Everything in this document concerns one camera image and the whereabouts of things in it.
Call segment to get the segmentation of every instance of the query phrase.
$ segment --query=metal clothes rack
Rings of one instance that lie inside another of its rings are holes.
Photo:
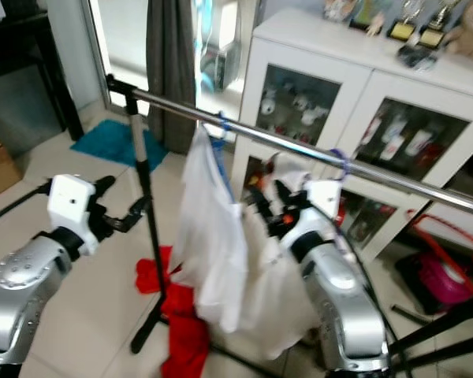
[[[154,258],[156,261],[158,280],[160,283],[160,298],[131,342],[130,349],[134,354],[138,354],[141,351],[143,345],[147,340],[147,337],[151,334],[154,326],[159,321],[168,324],[168,321],[162,318],[161,315],[161,306],[166,299],[166,285],[163,280],[162,260],[159,255],[159,241],[153,207],[154,199],[151,193],[149,162],[147,160],[147,153],[145,150],[145,143],[143,140],[143,133],[141,128],[142,119],[137,108],[137,101],[139,100],[149,102],[151,105],[156,106],[160,109],[164,109],[166,111],[176,113],[180,116],[191,118],[193,120],[202,120],[215,125],[220,125],[224,122],[225,128],[228,128],[230,131],[235,132],[239,135],[254,139],[255,141],[282,150],[287,150],[289,152],[293,152],[294,154],[299,154],[307,158],[312,158],[328,165],[335,166],[337,168],[344,168],[351,175],[362,177],[375,183],[385,184],[388,187],[392,187],[400,191],[428,198],[435,202],[444,203],[448,206],[452,206],[473,214],[473,198],[469,198],[468,196],[454,193],[452,191],[447,191],[445,189],[441,189],[433,185],[429,185],[427,183],[420,183],[411,180],[407,177],[398,175],[396,173],[388,172],[384,169],[379,169],[372,165],[365,164],[359,161],[345,161],[344,159],[340,158],[338,155],[332,152],[320,150],[313,146],[307,145],[306,143],[300,143],[293,139],[275,135],[273,133],[264,131],[262,129],[254,128],[252,126],[248,126],[246,124],[242,124],[234,120],[222,120],[219,116],[215,114],[208,113],[192,106],[182,105],[177,102],[170,101],[169,99],[150,94],[147,91],[141,90],[131,84],[116,80],[112,75],[108,75],[108,77],[106,78],[106,83],[109,91],[114,91],[119,94],[122,94],[126,98],[125,110],[128,115],[130,126],[132,129],[133,143],[136,152],[136,171],[139,177],[140,186],[142,188],[143,194],[149,195],[151,198],[151,206],[149,206],[147,209],[147,221],[149,233],[151,235]],[[443,332],[445,329],[449,329],[452,326],[459,324],[460,322],[465,321],[470,317],[473,317],[473,302],[470,302],[468,304],[468,307],[469,306],[471,307],[469,314],[467,314],[464,309],[460,309],[459,311],[453,313],[451,316],[443,316],[439,320],[433,321],[426,327],[421,328],[418,331],[413,332],[409,336],[396,341],[394,344],[391,344],[389,346],[391,354],[395,354],[396,350],[399,350],[399,348],[411,347],[417,343],[422,342],[425,339],[429,339],[430,337],[433,337],[434,335]],[[466,345],[470,342],[471,347],[467,349]],[[267,372],[266,370],[261,369],[257,365],[227,350],[224,350],[219,346],[212,345],[211,349],[220,354],[224,354],[243,365],[246,365],[250,369],[257,371],[263,374],[264,376],[279,378],[277,374]],[[447,346],[446,348],[436,350],[435,352],[432,352],[430,354],[418,356],[410,360],[408,364],[410,367],[416,368],[419,366],[429,365],[431,363],[441,361],[446,358],[452,358],[471,352],[473,352],[473,339],[466,340],[464,342],[457,343],[452,346]],[[405,368],[406,366],[403,365],[395,366],[395,369],[397,371],[403,370]]]

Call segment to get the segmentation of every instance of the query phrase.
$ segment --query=gray curtain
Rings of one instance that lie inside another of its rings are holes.
[[[191,0],[149,0],[146,55],[149,91],[195,105]],[[148,124],[167,150],[188,152],[195,121],[151,106]]]

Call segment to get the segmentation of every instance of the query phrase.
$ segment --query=black table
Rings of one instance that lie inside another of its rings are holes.
[[[28,53],[32,43],[37,45],[40,58]],[[0,22],[0,76],[28,65],[39,67],[62,129],[68,128],[72,140],[78,140],[84,131],[65,83],[47,13]]]

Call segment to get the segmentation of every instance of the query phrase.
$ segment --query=teal rug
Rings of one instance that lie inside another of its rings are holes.
[[[168,153],[148,130],[143,131],[149,169],[152,172]],[[115,120],[104,120],[89,133],[79,139],[71,150],[97,158],[135,166],[132,129]]]

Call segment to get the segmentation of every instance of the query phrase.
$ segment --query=red cloth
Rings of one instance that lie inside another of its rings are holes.
[[[169,357],[163,362],[161,373],[163,378],[200,378],[210,347],[208,327],[196,316],[193,288],[169,280],[166,270],[171,251],[171,246],[161,246],[159,251],[166,283],[166,300],[162,312],[169,319]],[[154,260],[139,260],[136,274],[135,285],[140,293],[159,291]]]

